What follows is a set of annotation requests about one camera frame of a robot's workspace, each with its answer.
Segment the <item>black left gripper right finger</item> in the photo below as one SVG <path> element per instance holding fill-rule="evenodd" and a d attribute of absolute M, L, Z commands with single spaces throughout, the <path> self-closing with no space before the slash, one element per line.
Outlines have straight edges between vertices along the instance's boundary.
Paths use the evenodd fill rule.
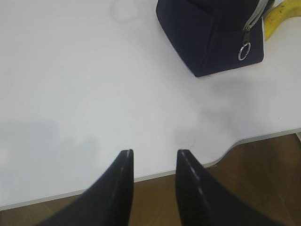
<path fill-rule="evenodd" d="M 190 150 L 178 150 L 176 200 L 183 226 L 278 226 L 242 202 L 205 169 Z"/>

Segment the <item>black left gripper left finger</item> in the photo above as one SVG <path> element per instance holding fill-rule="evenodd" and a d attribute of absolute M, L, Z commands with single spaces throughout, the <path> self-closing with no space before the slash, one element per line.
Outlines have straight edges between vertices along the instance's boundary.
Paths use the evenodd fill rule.
<path fill-rule="evenodd" d="M 40 222 L 41 226 L 127 226 L 134 194 L 134 153 L 121 151 L 78 199 Z"/>

